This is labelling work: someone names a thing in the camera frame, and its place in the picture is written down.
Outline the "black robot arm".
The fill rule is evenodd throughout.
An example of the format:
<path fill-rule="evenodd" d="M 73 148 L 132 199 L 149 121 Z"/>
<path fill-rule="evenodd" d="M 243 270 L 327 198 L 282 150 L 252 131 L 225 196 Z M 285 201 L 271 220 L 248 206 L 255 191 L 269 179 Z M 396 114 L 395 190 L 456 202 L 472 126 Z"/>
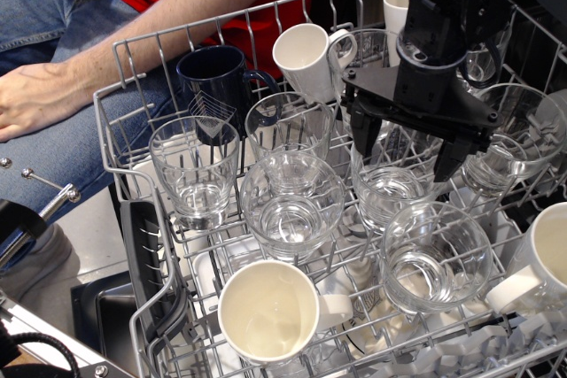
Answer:
<path fill-rule="evenodd" d="M 469 155 L 486 151 L 503 118 L 459 79 L 468 52 L 481 42 L 493 49 L 491 39 L 510 13 L 508 0 L 409 0 L 396 40 L 399 64 L 343 73 L 355 149 L 369 156 L 383 121 L 433 135 L 442 141 L 436 182 L 447 181 Z"/>

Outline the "person's bare hand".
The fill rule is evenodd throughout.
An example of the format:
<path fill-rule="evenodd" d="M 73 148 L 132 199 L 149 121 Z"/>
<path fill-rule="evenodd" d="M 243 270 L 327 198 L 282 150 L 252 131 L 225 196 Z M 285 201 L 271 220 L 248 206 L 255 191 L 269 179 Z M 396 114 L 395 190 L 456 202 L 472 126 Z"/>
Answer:
<path fill-rule="evenodd" d="M 1 141 L 28 135 L 90 104 L 93 80 L 69 61 L 20 66 L 1 77 Z"/>

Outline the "person's bare forearm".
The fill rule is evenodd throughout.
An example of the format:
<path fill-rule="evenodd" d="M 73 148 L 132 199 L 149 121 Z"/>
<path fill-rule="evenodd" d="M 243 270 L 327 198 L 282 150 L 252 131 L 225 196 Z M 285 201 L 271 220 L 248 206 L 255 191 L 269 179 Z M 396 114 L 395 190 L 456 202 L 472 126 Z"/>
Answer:
<path fill-rule="evenodd" d="M 84 67 L 89 72 L 93 80 L 93 92 L 97 87 L 118 79 L 112 51 L 115 42 L 238 11 L 255 1 L 257 0 L 159 0 L 103 41 L 67 61 Z"/>

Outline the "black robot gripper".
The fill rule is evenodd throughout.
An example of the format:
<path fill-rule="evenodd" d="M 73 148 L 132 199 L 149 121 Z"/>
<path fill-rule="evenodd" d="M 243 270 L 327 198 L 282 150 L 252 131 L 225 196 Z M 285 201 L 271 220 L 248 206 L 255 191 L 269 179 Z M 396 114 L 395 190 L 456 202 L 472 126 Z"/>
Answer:
<path fill-rule="evenodd" d="M 460 27 L 405 29 L 397 38 L 397 66 L 346 68 L 341 78 L 356 150 L 367 157 L 385 121 L 434 135 L 444 140 L 434 181 L 448 181 L 477 151 L 475 143 L 489 143 L 501 124 L 499 113 L 457 78 L 467 48 Z"/>

